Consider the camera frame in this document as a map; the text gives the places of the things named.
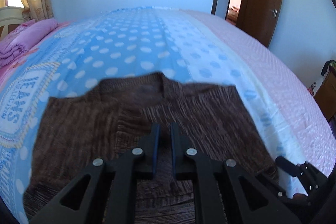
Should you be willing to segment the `brown knitted sweater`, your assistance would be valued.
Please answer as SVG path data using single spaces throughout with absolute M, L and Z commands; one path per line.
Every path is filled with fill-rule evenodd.
M 278 180 L 273 159 L 234 86 L 181 84 L 162 73 L 105 79 L 80 97 L 51 97 L 33 149 L 23 206 L 32 218 L 94 159 L 110 161 L 161 125 L 158 170 L 138 183 L 137 223 L 194 223 L 193 187 L 173 178 L 169 125 L 211 159 L 236 160 Z

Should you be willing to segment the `pink patterned bed sheet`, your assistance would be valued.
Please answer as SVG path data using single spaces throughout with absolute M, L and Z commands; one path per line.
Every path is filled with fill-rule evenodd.
M 289 123 L 307 161 L 329 175 L 335 165 L 335 138 L 314 98 L 297 76 L 258 40 L 224 19 L 200 11 L 186 13 L 238 54 Z

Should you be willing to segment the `brown wooden cabinet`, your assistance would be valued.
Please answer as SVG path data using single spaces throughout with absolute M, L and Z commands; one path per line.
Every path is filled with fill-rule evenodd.
M 323 81 L 314 99 L 329 122 L 335 116 L 335 60 L 329 60 L 322 68 Z

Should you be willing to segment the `blue polka dot blanket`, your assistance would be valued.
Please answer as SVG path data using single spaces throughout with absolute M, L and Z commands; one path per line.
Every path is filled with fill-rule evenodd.
M 12 68 L 1 71 L 1 198 L 27 223 L 23 192 L 31 154 L 50 96 L 77 97 L 101 79 L 160 71 L 181 83 L 236 86 L 272 157 L 305 161 L 289 123 L 228 40 L 219 19 L 177 9 L 140 7 L 104 12 L 58 28 Z

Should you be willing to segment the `folded purple quilt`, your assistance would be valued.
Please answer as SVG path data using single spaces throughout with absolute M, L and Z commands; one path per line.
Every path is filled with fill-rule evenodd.
M 38 22 L 33 19 L 19 25 L 1 41 L 1 68 L 28 52 L 57 27 L 53 18 Z

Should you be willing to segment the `white wooden headboard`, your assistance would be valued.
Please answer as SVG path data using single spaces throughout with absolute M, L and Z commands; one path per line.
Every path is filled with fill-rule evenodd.
M 0 8 L 1 40 L 25 21 L 22 12 L 23 8 L 21 7 L 6 6 Z

